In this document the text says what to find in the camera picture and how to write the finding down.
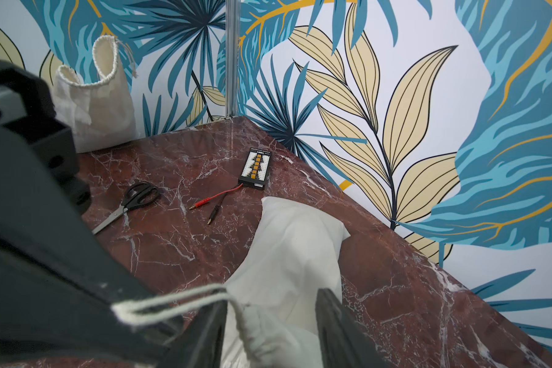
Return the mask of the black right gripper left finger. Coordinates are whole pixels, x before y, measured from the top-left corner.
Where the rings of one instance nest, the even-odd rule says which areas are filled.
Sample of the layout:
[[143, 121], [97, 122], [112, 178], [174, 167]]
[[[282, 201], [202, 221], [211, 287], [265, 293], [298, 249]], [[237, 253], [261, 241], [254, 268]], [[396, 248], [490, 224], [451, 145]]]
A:
[[203, 307], [171, 345], [158, 368], [220, 367], [227, 314], [227, 301]]

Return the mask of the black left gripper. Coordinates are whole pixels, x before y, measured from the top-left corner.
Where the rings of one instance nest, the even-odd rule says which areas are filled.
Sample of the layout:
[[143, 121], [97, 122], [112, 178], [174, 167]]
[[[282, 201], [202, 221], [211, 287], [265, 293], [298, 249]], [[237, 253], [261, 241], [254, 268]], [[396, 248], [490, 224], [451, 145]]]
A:
[[0, 90], [0, 364], [53, 356], [157, 363], [182, 319], [132, 328], [112, 312], [151, 291], [84, 224], [90, 189], [46, 82], [0, 61]]

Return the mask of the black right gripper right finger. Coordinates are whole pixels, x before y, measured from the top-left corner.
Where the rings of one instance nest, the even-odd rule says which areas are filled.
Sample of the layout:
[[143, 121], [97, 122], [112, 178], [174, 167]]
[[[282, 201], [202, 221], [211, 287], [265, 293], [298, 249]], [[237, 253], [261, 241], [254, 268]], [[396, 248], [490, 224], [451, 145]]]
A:
[[387, 367], [374, 343], [358, 328], [348, 309], [331, 289], [318, 290], [315, 311], [325, 368]]

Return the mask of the cream cloth soil bag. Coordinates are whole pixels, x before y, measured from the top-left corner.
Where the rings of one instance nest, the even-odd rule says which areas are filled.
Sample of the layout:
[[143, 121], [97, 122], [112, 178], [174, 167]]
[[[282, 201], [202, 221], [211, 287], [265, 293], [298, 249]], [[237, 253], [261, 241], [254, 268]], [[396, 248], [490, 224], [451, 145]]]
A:
[[148, 326], [225, 301], [222, 367], [322, 367], [315, 305], [320, 289], [342, 297], [344, 224], [309, 205], [262, 199], [245, 260], [223, 284], [112, 305], [117, 319]]

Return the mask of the black charger board with leads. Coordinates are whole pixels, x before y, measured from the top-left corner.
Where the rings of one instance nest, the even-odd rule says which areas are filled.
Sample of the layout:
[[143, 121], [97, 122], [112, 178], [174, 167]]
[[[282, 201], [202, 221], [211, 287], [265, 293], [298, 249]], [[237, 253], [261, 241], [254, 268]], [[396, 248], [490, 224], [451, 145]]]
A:
[[268, 185], [268, 177], [271, 167], [272, 152], [267, 150], [260, 150], [259, 148], [251, 148], [246, 156], [242, 171], [239, 175], [237, 185], [230, 190], [225, 190], [217, 193], [209, 198], [200, 200], [194, 205], [190, 206], [190, 210], [195, 210], [210, 202], [217, 200], [213, 210], [208, 218], [208, 225], [211, 225], [218, 216], [222, 204], [231, 193], [241, 190], [245, 187], [255, 190], [265, 190]]

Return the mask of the black handled scissors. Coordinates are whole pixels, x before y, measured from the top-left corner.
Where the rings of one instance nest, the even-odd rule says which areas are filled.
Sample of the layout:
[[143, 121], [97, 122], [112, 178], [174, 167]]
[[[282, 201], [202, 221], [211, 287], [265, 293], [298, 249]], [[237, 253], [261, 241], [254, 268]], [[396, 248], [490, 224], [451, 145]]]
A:
[[100, 231], [108, 227], [111, 223], [116, 221], [125, 213], [133, 211], [135, 209], [141, 209], [153, 204], [154, 202], [156, 202], [156, 200], [159, 199], [160, 195], [161, 190], [150, 182], [137, 182], [133, 184], [124, 193], [124, 197], [119, 207], [114, 212], [112, 212], [103, 222], [101, 222], [101, 224], [96, 226], [92, 230], [92, 234], [98, 234]]

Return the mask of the cream cloth bag left wall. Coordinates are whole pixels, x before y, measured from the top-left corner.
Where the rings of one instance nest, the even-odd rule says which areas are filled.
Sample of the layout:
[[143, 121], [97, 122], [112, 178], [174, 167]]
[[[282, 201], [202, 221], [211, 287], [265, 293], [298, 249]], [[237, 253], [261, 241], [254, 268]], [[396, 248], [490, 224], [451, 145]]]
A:
[[81, 82], [66, 65], [55, 73], [52, 100], [56, 118], [70, 127], [77, 153], [125, 144], [136, 136], [133, 100], [119, 51], [122, 45], [112, 35], [95, 41], [92, 55], [97, 82]]

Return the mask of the left aluminium frame post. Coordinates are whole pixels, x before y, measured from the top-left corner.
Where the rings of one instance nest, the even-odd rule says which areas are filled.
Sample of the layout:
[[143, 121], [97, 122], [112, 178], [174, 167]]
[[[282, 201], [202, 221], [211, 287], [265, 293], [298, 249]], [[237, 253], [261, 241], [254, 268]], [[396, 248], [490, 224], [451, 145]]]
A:
[[225, 114], [229, 118], [239, 115], [237, 99], [239, 91], [240, 15], [241, 2], [239, 0], [227, 0], [225, 27]]

